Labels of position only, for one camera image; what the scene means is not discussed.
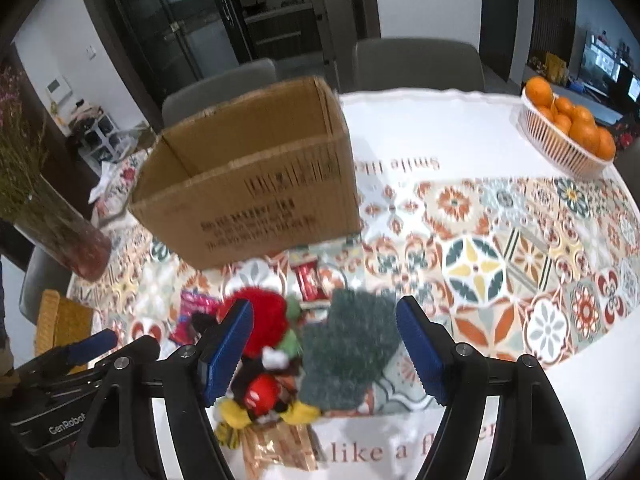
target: dining table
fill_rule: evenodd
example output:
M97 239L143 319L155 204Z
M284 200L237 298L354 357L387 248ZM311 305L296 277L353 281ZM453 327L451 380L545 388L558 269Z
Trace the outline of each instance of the dining table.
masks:
M151 334L163 357L177 347L169 334L182 290L224 299L257 285L300 296L290 262L311 254L329 297L337 288L393 301L413 295L456 342L505 360L535 355L586 477L603 476L640 427L640 212L615 167L583 181L551 164L518 125L519 96L393 89L344 94L340 103L359 237L196 270L129 213L112 217L103 200L110 262L95 283L74 276L68 297L95 309L94 332L116 331L120 346ZM135 182L137 156L108 192L117 207ZM497 407L489 397L469 479L484 478ZM324 456L318 470L274 465L262 478L414 478L443 413L400 344L360 405L312 424ZM166 476L179 479L161 399L154 417ZM245 478L241 450L225 456Z

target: floor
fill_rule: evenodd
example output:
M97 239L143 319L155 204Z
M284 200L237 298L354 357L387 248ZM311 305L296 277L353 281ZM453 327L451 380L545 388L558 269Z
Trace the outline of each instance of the floor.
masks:
M484 90L487 93L520 95L520 85L511 79L505 82L485 64L482 65L482 72L484 73Z
M2 286L4 287L4 322L14 354L14 367L33 359L33 341L36 327L21 313L20 290L24 272L2 256Z

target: plush toy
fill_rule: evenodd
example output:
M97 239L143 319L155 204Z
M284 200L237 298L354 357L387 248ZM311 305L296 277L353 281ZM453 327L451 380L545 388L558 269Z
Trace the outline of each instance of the plush toy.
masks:
M294 398L277 376L296 375L300 368L300 345L289 321L300 316L300 305L277 292L258 287L241 288L225 299L216 317L194 313L193 327L200 333L222 321L236 300L249 300L254 308L254 329L244 351L242 365L234 376L233 398L216 405L224 421L241 430L269 416L279 416L287 424L309 424L320 411Z
M265 346L275 348L289 329L287 301L277 292L257 286L236 290L218 309L218 321L226 316L236 300L249 300L254 306L254 329L246 342L242 355L249 359L260 358Z

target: red snack package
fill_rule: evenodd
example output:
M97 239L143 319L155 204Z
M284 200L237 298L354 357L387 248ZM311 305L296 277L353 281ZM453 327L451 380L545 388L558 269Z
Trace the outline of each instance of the red snack package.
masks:
M290 267L296 273L303 303L329 303L329 297L324 293L318 276L318 258L310 258L300 264L290 264Z
M188 290L180 293L180 314L175 330L169 334L169 339L178 345L192 345L195 342L195 330L191 327L191 314L203 312L216 315L222 302L206 294L194 294Z

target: gray chair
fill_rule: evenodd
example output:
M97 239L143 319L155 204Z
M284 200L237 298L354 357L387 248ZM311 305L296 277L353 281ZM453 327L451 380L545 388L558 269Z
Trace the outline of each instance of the gray chair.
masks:
M478 51L468 43L431 38L363 40L353 49L356 90L433 88L484 91Z
M277 81L276 65L268 58L245 63L220 75L196 81L164 100L162 103L164 127L173 126L205 108Z
M635 480L640 478L640 431L633 437L620 459L611 466L601 480Z
M631 146L620 152L613 165L625 181L636 204L640 205L640 139L634 140Z
M38 246L33 248L20 291L20 312L33 324L38 323L42 293L52 288L66 296L71 271L60 265Z

